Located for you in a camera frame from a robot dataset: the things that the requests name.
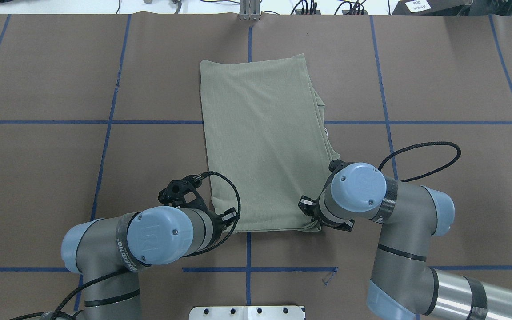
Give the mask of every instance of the black cable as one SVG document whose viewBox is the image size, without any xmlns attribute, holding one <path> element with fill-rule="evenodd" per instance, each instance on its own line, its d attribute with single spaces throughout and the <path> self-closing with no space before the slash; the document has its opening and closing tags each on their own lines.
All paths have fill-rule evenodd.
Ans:
<svg viewBox="0 0 512 320">
<path fill-rule="evenodd" d="M 215 0 L 215 1 L 210 1 L 210 0 L 201 0 L 201 2 L 232 2 L 233 4 L 240 4 L 240 2 L 238 2 L 238 1 L 232 1 L 232 0 Z"/>
<path fill-rule="evenodd" d="M 343 1 L 343 2 L 341 2 L 341 4 L 339 4 L 339 7 L 337 7 L 337 10 L 335 10 L 335 13 L 333 15 L 337 14 L 337 12 L 339 12 L 339 8 L 341 6 L 343 6 L 344 4 L 349 4 L 349 11 L 351 11 L 351 8 L 353 7 L 353 3 L 350 1 Z"/>
<path fill-rule="evenodd" d="M 71 293 L 69 293 L 69 295 L 63 300 L 63 302 L 61 302 L 59 304 L 59 306 L 57 306 L 55 311 L 52 313 L 51 320 L 55 320 L 57 318 L 57 316 L 60 314 L 61 310 L 63 310 L 64 306 L 73 298 L 73 296 L 76 296 L 82 290 L 88 288 L 91 285 L 97 284 L 100 281 L 104 281 L 106 279 L 122 275 L 122 274 L 124 274 L 126 272 L 130 272 L 130 271 L 128 269 L 121 269 L 121 270 L 118 270 L 118 271 L 115 271 L 115 272 L 112 272 L 112 273 L 108 273 L 105 276 L 101 276 L 101 277 L 96 278 L 94 280 L 88 281 L 87 283 L 77 287 Z"/>
<path fill-rule="evenodd" d="M 357 7 L 360 6 L 359 2 L 355 2 L 355 4 L 353 5 L 353 7 L 351 8 L 351 10 L 349 10 L 349 12 L 347 12 L 347 14 L 350 14 L 350 15 L 354 15 L 355 12 L 357 11 Z"/>
<path fill-rule="evenodd" d="M 444 170 L 445 168 L 447 168 L 447 167 L 451 166 L 452 164 L 454 164 L 460 158 L 460 156 L 461 156 L 461 149 L 460 149 L 460 147 L 457 144 L 454 144 L 453 142 L 448 142 L 448 141 L 423 142 L 421 144 L 413 144 L 413 145 L 411 145 L 409 147 L 401 148 L 400 150 L 398 150 L 396 152 L 392 152 L 392 154 L 388 155 L 384 160 L 382 160 L 382 162 L 378 166 L 378 171 L 382 170 L 382 167 L 384 167 L 384 165 L 386 164 L 386 162 L 388 162 L 388 160 L 394 158 L 398 154 L 401 154 L 402 152 L 410 151 L 410 150 L 412 150 L 414 148 L 421 148 L 421 147 L 427 147 L 427 146 L 451 146 L 451 147 L 455 148 L 455 150 L 457 151 L 457 154 L 447 164 L 445 164 L 445 165 L 443 165 L 443 166 L 441 166 L 441 167 L 439 167 L 439 168 L 437 168 L 435 170 L 427 172 L 427 173 L 425 173 L 423 175 L 415 176 L 414 178 L 410 178 L 410 179 L 401 180 L 402 182 L 410 182 L 410 181 L 418 180 L 418 179 L 430 176 L 432 174 L 435 174 L 436 172 L 440 172 L 441 170 Z"/>
<path fill-rule="evenodd" d="M 36 312 L 36 313 L 26 314 L 24 316 L 18 316 L 17 318 L 12 318 L 10 320 L 25 320 L 25 319 L 31 319 L 31 318 L 39 318 L 43 314 L 45 314 L 45 313 L 44 312 Z M 65 318 L 67 320 L 75 320 L 75 317 L 71 316 L 70 314 L 64 313 L 64 312 L 59 312 L 59 316 L 61 318 Z"/>
<path fill-rule="evenodd" d="M 305 2 L 305 5 L 307 6 L 307 0 L 299 0 L 299 2 L 297 2 L 295 6 L 293 6 L 293 10 L 290 14 L 293 14 L 295 12 L 295 9 L 297 8 L 297 6 L 299 6 L 299 4 L 301 4 L 301 13 L 303 13 L 303 2 Z"/>
<path fill-rule="evenodd" d="M 76 320 L 77 316 L 80 314 L 80 312 L 83 312 L 84 310 L 78 310 L 75 312 L 75 314 L 72 315 L 72 317 Z"/>
<path fill-rule="evenodd" d="M 232 235 L 234 229 L 236 228 L 236 223 L 238 223 L 238 220 L 240 220 L 240 195 L 238 195 L 238 190 L 236 189 L 236 187 L 234 186 L 232 181 L 228 180 L 228 178 L 226 178 L 225 176 L 223 176 L 222 174 L 220 174 L 218 172 L 205 172 L 205 173 L 201 173 L 200 176 L 203 176 L 205 178 L 207 176 L 218 176 L 221 179 L 225 180 L 232 187 L 232 190 L 234 190 L 234 194 L 236 195 L 236 202 L 238 203 L 238 211 L 236 212 L 236 214 L 238 216 L 236 217 L 236 220 L 234 221 L 232 227 L 230 228 L 230 230 L 228 231 L 226 236 L 224 238 L 222 238 L 221 241 L 219 241 L 217 244 L 213 245 L 210 248 L 206 248 L 206 249 L 203 249 L 201 251 L 197 251 L 197 252 L 191 253 L 190 255 L 186 255 L 185 257 L 197 256 L 197 255 L 200 255 L 201 253 L 206 253 L 206 252 L 209 252 L 209 251 L 211 251 L 213 249 L 216 249 L 218 246 L 222 245 L 224 243 L 224 241 L 226 241 L 230 237 L 230 235 Z"/>
</svg>

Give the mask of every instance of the green fabric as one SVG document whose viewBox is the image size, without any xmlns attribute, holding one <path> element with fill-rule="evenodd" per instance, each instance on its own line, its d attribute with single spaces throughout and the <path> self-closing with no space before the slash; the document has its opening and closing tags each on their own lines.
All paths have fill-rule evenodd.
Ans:
<svg viewBox="0 0 512 320">
<path fill-rule="evenodd" d="M 236 231 L 317 231 L 297 207 L 317 197 L 338 159 L 324 131 L 325 105 L 297 55 L 240 64 L 201 62 L 201 103 L 209 169 L 238 188 Z M 236 207 L 230 186 L 211 177 L 217 212 Z"/>
</svg>

